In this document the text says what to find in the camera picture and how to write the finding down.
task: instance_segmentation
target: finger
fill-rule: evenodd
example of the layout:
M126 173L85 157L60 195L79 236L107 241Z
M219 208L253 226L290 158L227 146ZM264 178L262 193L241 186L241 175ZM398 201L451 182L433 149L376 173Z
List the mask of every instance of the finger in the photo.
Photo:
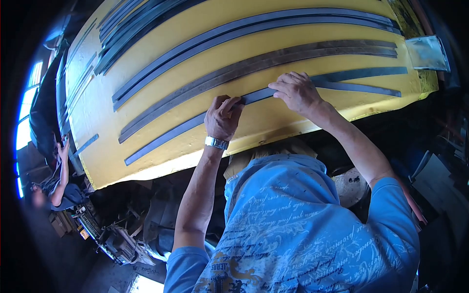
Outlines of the finger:
M209 110L210 109L217 110L218 108L220 108L221 104L229 98L230 98L230 96L228 96L228 95L222 95L222 96L214 97L212 105L210 106Z
M274 97L274 98L281 98L282 100L285 100L285 99L290 98L286 93L281 92L281 91L276 91L276 92L273 94L273 97Z
M294 83L295 80L293 79L293 76L288 73L284 73L277 78L277 82L284 82L284 83Z
M296 73L295 71L290 72L290 75L293 76L293 77L298 78L299 80L303 79L303 77L301 75L299 75L298 73Z
M235 105L234 109L231 113L231 120L233 120L234 123L236 123L236 126L238 126L239 118L241 117L242 110L244 109L244 105Z
M310 78L310 76L309 76L306 72L304 72L304 71L301 72L300 75L303 76L304 78L307 78L307 79Z
M276 83L269 83L268 87L273 90L278 90L278 91L287 93L291 90L292 85L289 83L284 83L284 82L276 82Z
M231 108L241 100L241 97L234 97L228 100L223 101L218 111L220 112L222 117L225 117L230 111Z

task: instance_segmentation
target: metal watch band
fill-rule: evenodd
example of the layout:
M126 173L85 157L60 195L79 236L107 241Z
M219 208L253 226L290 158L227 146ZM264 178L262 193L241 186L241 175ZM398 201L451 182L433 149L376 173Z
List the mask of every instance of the metal watch band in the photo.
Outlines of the metal watch band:
M207 137L205 138L205 144L206 144L206 145L209 145L209 146L212 146L212 147L216 147L216 148L222 149L222 150L227 150L227 149L228 149L228 145L229 145L230 143L227 142L227 141L224 141L224 140L215 138L215 137L207 136Z

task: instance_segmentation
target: yellow board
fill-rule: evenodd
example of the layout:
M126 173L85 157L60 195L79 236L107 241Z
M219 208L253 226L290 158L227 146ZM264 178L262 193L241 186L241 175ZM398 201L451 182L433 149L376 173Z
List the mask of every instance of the yellow board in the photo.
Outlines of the yellow board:
M69 52L95 21L99 23L117 0L105 0L83 26ZM103 188L125 180L148 180L195 166L201 156L206 136L203 125L161 145L149 154L126 166L124 159L159 135L204 112L214 96L241 96L265 88L285 72L305 71L319 75L335 71L370 67L407 67L408 74L376 76L346 81L399 90L402 97L362 92L318 89L347 119L402 108L429 92L422 91L419 74L412 68L404 37L391 32L351 24L306 24L266 30L225 42L174 66L150 82L116 112L112 95L156 58L201 33L225 23L262 13L293 8L332 7L371 12L396 20L385 1L376 0L207 0L170 18L153 29L127 50L105 75L90 74L69 109L69 121L77 147L95 134L99 139L87 147L80 159L95 188ZM293 62L238 78L173 108L139 130L124 143L118 137L124 126L145 109L178 88L214 70L266 52L326 40L373 39L394 42L398 58L365 55L339 55ZM93 54L101 50L96 26L68 60L67 95L74 87ZM96 57L91 65L96 66ZM245 107L233 141L225 155L234 154L260 144L317 130L303 117L288 110L279 99L267 98Z

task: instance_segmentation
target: bright window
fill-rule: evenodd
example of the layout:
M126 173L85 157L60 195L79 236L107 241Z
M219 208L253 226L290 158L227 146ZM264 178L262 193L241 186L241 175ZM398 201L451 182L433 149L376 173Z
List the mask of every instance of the bright window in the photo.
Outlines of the bright window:
M144 276L137 275L129 293L163 293L165 285L158 283Z
M30 80L28 82L28 88L41 83L41 71L42 71L42 61L39 61L38 63L34 64L32 68Z
M32 99L34 98L34 94L36 93L37 88L38 87L36 86L24 93L23 102L21 103L20 108L19 120L25 117L26 118L18 124L18 132L16 133L16 150L24 148L31 141L29 113L31 109Z
M31 130L29 124L29 114L31 111L32 101L36 90L41 83L42 61L34 64L28 81L28 90L25 91L21 101L20 115L18 117L18 130L16 133L16 150L22 149L31 141ZM18 184L18 195L23 197L23 189L21 179L19 177L18 163L16 163L16 183Z

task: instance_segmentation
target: sleeve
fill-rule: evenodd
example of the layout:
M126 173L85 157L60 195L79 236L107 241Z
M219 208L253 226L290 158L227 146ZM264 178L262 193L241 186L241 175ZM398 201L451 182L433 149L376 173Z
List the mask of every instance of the sleeve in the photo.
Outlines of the sleeve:
M420 259L420 243L412 212L398 181L383 178L371 194L367 225L375 233L381 252L391 260L391 265L402 270L402 284L412 283Z
M185 246L176 249L166 264L164 293L192 292L208 262L208 254L201 248Z

